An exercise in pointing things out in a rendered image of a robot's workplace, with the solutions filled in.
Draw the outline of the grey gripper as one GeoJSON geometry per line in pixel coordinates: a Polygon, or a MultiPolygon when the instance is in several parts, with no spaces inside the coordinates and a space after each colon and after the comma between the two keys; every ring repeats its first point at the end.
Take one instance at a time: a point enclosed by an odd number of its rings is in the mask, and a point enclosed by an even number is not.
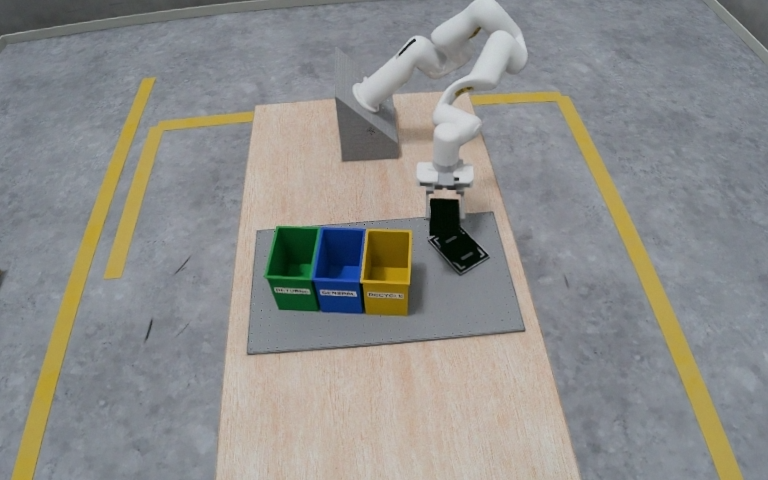
{"type": "Polygon", "coordinates": [[[457,169],[453,171],[453,175],[460,177],[460,181],[454,181],[454,185],[438,185],[438,171],[433,168],[432,162],[419,162],[417,164],[416,185],[418,187],[426,188],[425,220],[430,221],[429,194],[434,194],[434,190],[443,190],[443,188],[447,188],[447,190],[456,190],[456,195],[460,195],[460,222],[465,222],[464,189],[470,189],[473,186],[473,166],[469,163],[459,164],[457,169]]]}

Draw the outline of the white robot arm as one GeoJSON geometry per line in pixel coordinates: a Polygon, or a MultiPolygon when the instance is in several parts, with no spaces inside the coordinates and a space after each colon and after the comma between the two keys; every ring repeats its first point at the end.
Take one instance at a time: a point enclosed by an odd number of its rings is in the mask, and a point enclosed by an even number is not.
{"type": "Polygon", "coordinates": [[[482,129],[477,116],[450,105],[465,93],[495,89],[505,70],[514,75],[526,66],[528,54],[522,32],[504,9],[495,0],[475,0],[433,31],[434,44],[423,36],[412,37],[369,79],[364,77],[362,85],[353,86],[361,106],[376,113],[380,103],[410,80],[414,68],[431,79],[439,79],[467,64],[475,54],[470,38],[481,28],[489,39],[472,72],[445,90],[433,113],[433,125],[438,126],[434,131],[432,166],[438,171],[438,185],[460,181],[460,177],[450,176],[463,163],[460,147],[482,129]]]}

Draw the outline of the yellow open bin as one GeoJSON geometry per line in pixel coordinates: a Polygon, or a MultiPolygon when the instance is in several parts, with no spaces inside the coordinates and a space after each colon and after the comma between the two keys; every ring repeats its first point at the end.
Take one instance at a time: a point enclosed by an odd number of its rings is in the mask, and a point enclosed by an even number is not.
{"type": "Polygon", "coordinates": [[[412,230],[366,229],[361,280],[368,315],[407,316],[412,230]]]}

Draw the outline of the blue bin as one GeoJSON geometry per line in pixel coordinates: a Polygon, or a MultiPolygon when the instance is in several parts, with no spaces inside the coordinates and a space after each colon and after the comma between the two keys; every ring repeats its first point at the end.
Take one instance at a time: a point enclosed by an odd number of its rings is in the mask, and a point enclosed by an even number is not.
{"type": "Polygon", "coordinates": [[[318,281],[322,312],[363,314],[365,235],[366,229],[321,227],[311,280],[318,281]]]}

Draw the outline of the green bin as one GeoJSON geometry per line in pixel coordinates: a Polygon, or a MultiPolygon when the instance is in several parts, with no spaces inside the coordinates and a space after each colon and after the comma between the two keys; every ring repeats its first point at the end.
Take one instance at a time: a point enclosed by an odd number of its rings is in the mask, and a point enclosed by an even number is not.
{"type": "Polygon", "coordinates": [[[264,279],[277,279],[268,283],[279,310],[319,312],[311,279],[320,229],[276,226],[264,279]]]}

